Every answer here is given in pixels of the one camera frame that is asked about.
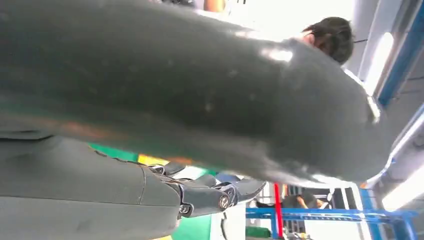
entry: dark hair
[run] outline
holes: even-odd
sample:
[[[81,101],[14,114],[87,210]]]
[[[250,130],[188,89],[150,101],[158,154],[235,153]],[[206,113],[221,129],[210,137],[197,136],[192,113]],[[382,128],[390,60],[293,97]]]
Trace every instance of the dark hair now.
[[[344,64],[352,55],[354,41],[349,22],[341,17],[327,17],[308,26],[303,32],[311,31],[321,50],[328,50],[328,55],[340,64]]]

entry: blue beam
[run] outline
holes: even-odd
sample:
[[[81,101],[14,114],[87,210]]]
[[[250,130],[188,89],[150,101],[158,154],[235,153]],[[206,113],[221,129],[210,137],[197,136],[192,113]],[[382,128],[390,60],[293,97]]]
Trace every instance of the blue beam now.
[[[274,214],[275,208],[246,208],[246,214]],[[337,217],[349,217],[352,215],[359,215],[364,214],[366,217],[408,217],[412,218],[417,215],[414,211],[386,211],[386,210],[380,210],[380,209],[364,209],[363,211],[357,210],[357,209],[317,209],[317,208],[309,208],[309,209],[303,209],[303,208],[284,208],[284,211],[282,213],[283,215],[323,215],[323,216],[337,216]]]
[[[370,198],[370,193],[368,192],[368,189],[360,189],[360,196],[362,198],[362,205],[364,210],[373,210],[373,202]],[[382,235],[380,233],[380,229],[378,225],[375,224],[368,224],[369,232],[371,233],[373,240],[383,240]]]
[[[271,215],[271,234],[272,234],[272,239],[278,239],[277,217],[275,214],[275,209],[274,209],[274,214]]]
[[[402,81],[418,57],[424,45],[424,4],[421,3],[419,10],[412,22],[409,33],[400,49],[399,55],[387,77],[381,94],[378,98],[383,106],[387,106],[399,89]]]
[[[414,230],[414,224],[410,218],[404,221],[397,221],[393,225],[394,239],[396,240],[418,240],[417,233]]]

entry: bolt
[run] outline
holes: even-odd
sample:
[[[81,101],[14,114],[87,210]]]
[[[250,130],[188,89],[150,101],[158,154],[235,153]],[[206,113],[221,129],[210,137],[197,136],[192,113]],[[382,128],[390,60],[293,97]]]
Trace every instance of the bolt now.
[[[229,204],[228,197],[222,196],[221,199],[219,200],[219,207],[222,209],[226,209],[228,208],[228,204]]]
[[[179,212],[181,213],[181,214],[187,214],[187,213],[189,213],[190,212],[190,206],[189,205],[186,205],[186,204],[182,204],[182,205],[180,205],[179,206]]]

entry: red pole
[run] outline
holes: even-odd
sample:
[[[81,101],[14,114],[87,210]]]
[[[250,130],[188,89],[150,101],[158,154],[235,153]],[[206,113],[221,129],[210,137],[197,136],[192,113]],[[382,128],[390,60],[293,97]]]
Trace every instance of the red pole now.
[[[283,211],[281,210],[280,203],[280,190],[279,185],[274,183],[274,195],[275,195],[275,214],[277,217],[277,229],[278,237],[283,238]]]

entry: fluorescent light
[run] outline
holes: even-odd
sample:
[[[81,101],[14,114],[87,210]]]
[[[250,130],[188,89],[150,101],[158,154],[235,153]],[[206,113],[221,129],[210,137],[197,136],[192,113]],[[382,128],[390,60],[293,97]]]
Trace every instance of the fluorescent light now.
[[[403,205],[424,193],[420,186],[424,181],[424,166],[414,172],[405,182],[396,187],[383,199],[384,208],[387,211],[396,211]]]
[[[393,46],[393,36],[386,32],[378,43],[372,58],[371,67],[369,68],[368,75],[365,79],[365,90],[368,95],[372,96],[379,83],[380,76],[382,75],[383,68],[389,57],[390,51]]]
[[[408,131],[400,139],[399,143],[393,148],[389,158],[395,157],[405,144],[412,138],[418,129],[424,124],[424,113],[416,119]],[[414,172],[405,182],[397,186],[390,192],[384,199],[383,205],[387,211],[395,211],[403,205],[409,203],[414,198],[424,193],[424,188],[417,187],[422,184],[424,180],[424,165]]]

